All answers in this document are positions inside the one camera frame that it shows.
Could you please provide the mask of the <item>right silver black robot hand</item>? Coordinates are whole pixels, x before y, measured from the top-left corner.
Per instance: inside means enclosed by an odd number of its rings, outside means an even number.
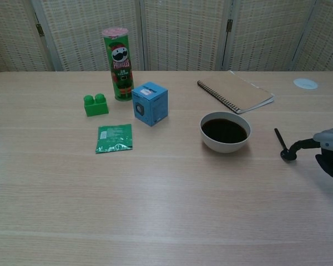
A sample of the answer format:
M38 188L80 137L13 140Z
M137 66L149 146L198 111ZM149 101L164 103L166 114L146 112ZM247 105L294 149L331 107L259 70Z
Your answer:
M320 167L333 177L333 128L316 133L311 139L299 140L287 150L281 152L281 157L287 161L297 158L297 151L301 149L321 148L321 154L315 155Z

